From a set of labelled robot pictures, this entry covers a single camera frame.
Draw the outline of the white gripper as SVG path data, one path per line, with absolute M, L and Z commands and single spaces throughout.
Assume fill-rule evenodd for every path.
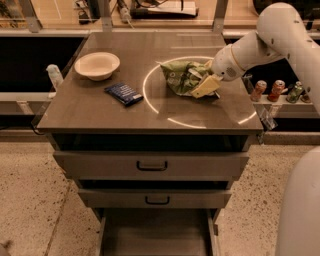
M 214 74 L 206 77 L 190 92 L 194 98 L 201 98 L 215 92 L 220 87 L 222 78 L 224 81 L 233 81 L 245 73 L 233 55 L 231 44 L 221 49 L 215 57 L 212 60 L 208 60 L 204 66 L 207 69 L 212 69 Z

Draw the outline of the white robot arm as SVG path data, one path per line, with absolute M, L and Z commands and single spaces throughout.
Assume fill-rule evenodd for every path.
M 211 93 L 257 65 L 284 58 L 320 112 L 320 46 L 308 35 L 296 9 L 279 2 L 266 7 L 254 31 L 221 49 L 200 82 Z M 320 147 L 307 152 L 289 175 L 279 218 L 275 256 L 320 256 Z

